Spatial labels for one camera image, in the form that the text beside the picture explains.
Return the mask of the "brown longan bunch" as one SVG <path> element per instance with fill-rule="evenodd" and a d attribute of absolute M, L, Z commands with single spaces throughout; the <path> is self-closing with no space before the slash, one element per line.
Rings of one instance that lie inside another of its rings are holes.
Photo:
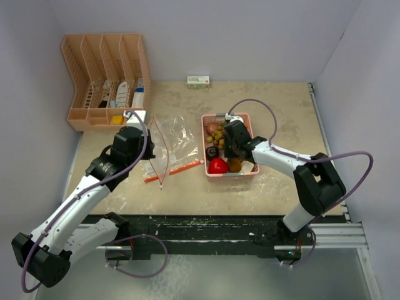
<path fill-rule="evenodd" d="M 216 146 L 219 150 L 224 149 L 224 133 L 225 130 L 222 125 L 219 125 L 217 130 L 215 130 L 212 134 L 208 134 L 206 132 L 205 142 L 208 144 L 212 144 Z"/>

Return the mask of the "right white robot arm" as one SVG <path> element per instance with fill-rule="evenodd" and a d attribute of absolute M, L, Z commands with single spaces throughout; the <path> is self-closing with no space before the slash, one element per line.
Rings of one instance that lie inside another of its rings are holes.
<path fill-rule="evenodd" d="M 293 244 L 304 226 L 324 214 L 346 194 L 344 183 L 325 154 L 296 154 L 274 146 L 263 137 L 252 138 L 238 119 L 229 121 L 224 129 L 224 154 L 227 158 L 267 166 L 294 180 L 299 204 L 282 219 L 284 225 L 277 234 L 282 243 Z"/>

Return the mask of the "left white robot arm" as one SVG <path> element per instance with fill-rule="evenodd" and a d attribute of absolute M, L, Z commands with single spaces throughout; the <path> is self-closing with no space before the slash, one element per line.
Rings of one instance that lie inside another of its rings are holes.
<path fill-rule="evenodd" d="M 59 283 L 70 267 L 96 247 L 122 245 L 128 240 L 129 222 L 109 212 L 81 232 L 77 228 L 91 210 L 109 196 L 135 165 L 154 158 L 154 144 L 145 125 L 122 127 L 86 169 L 66 200 L 29 234 L 18 233 L 11 246 L 22 267 L 21 287 L 29 294 L 40 286 Z"/>

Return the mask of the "clear zip top bag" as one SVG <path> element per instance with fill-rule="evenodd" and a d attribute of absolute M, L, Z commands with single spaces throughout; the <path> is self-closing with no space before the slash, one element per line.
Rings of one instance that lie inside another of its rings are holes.
<path fill-rule="evenodd" d="M 182 116 L 152 117 L 149 124 L 155 158 L 142 164 L 144 182 L 163 188 L 168 177 L 204 164 L 199 146 Z"/>

